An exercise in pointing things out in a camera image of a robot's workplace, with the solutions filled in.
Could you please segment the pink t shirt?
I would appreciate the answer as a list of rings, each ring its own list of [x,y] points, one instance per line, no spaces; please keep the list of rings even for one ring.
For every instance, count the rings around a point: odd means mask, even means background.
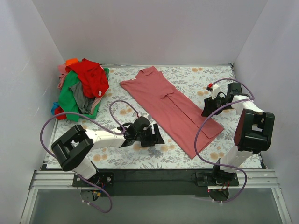
[[[223,130],[213,119],[172,85],[154,66],[140,70],[134,79],[120,82],[132,98],[192,159]]]

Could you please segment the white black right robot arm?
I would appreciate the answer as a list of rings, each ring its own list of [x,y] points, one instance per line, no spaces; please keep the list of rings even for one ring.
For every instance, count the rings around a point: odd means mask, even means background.
[[[269,149],[275,116],[258,108],[253,97],[242,92],[239,82],[229,83],[226,94],[216,84],[209,84],[206,89],[212,95],[204,100],[201,116],[218,115],[227,108],[236,110],[240,115],[233,147],[212,168],[212,182],[220,186],[232,181],[236,177],[236,169],[249,157]]]

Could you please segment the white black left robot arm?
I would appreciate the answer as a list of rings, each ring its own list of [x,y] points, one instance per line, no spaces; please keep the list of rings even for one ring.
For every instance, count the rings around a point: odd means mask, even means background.
[[[151,124],[146,117],[139,117],[133,123],[125,123],[115,130],[94,131],[75,125],[51,145],[51,150],[63,171],[73,171],[83,177],[90,187],[99,183],[99,171],[87,159],[94,148],[128,147],[139,142],[141,147],[153,147],[164,144],[158,124]]]

